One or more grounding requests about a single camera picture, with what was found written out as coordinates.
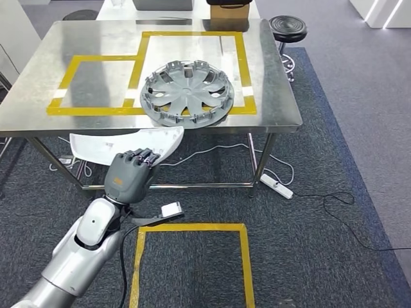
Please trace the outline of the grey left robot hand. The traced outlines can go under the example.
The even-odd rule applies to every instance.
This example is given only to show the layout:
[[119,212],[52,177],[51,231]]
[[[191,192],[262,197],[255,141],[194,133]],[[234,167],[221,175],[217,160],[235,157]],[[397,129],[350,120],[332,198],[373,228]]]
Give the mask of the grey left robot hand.
[[104,180],[105,197],[115,203],[133,204],[145,198],[160,155],[150,148],[116,154]]

